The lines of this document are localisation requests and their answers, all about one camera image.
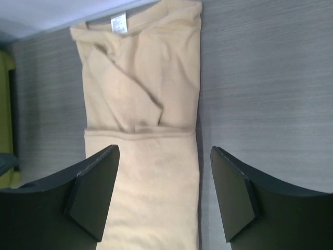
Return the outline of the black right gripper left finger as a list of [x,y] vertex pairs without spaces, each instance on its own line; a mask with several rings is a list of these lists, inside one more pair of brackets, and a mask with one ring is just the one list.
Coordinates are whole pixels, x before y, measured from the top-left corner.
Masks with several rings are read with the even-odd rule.
[[54,174],[1,189],[1,249],[95,249],[119,159],[119,148],[110,145]]

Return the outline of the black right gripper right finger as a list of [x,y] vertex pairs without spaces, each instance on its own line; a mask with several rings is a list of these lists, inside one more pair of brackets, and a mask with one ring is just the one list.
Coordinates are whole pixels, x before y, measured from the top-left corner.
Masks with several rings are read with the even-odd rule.
[[210,157],[232,249],[332,249],[332,194],[282,181],[217,146]]

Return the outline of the olive green plastic bin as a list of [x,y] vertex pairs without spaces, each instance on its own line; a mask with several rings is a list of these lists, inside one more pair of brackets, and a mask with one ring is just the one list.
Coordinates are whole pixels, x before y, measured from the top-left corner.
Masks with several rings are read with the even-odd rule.
[[14,153],[10,72],[15,69],[13,58],[1,51],[1,188],[13,188],[20,181],[18,158]]

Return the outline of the beige t shirt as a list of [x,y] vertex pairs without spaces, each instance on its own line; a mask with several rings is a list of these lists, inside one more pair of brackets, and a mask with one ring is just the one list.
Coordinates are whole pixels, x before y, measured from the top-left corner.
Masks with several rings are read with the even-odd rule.
[[120,151],[98,249],[197,249],[199,1],[160,1],[70,28],[82,62],[87,157]]

